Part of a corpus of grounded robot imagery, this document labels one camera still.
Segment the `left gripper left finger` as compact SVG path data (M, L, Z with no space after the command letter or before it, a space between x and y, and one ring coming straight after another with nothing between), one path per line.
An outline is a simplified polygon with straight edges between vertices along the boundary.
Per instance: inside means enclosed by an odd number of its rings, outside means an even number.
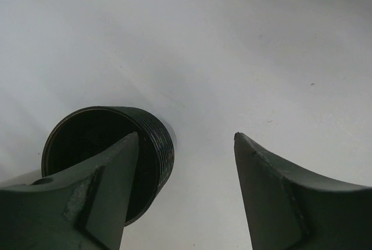
M2 249L119 249L133 172L134 138L105 166L81 162L31 184L1 188Z

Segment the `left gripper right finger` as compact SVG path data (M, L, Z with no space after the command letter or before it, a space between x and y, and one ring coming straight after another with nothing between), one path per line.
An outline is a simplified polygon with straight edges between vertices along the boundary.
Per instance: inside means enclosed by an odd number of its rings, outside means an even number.
M243 133L234 155L253 249L370 249L371 188L322 176Z

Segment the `black ribbed coffee cup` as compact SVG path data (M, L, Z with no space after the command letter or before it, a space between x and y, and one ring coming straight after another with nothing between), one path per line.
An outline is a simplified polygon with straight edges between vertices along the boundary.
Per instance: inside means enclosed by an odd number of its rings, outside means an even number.
M49 177L81 162L105 166L125 155L125 142L135 139L136 162L119 169L133 172L125 225L137 221L168 181L174 166L176 135L164 119L128 106L91 106L63 118L46 140L41 174Z

